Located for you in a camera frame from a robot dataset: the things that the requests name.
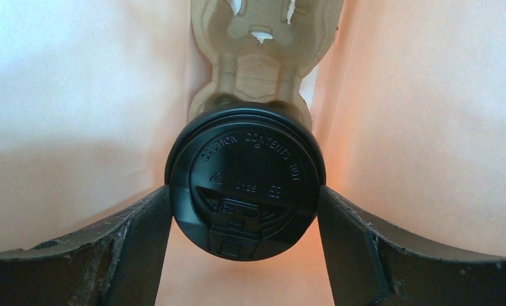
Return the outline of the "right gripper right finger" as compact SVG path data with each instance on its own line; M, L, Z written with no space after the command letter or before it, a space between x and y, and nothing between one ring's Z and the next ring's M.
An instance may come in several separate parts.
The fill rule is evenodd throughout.
M506 258L411 233L322 188L318 222L336 305L506 305Z

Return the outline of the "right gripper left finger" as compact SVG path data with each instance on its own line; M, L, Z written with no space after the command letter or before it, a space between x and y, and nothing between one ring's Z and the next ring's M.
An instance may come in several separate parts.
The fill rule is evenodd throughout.
M171 223L163 186L77 231L0 252L0 305L154 305Z

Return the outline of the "orange paper bag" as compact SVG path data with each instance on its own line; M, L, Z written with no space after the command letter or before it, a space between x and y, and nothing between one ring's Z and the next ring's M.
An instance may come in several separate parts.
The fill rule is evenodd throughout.
M169 153L212 73L191 2L0 1L0 252L168 187ZM506 258L506 1L342 2L299 89L321 190ZM293 247L259 261L202 250L172 213L154 305L336 305L318 207Z

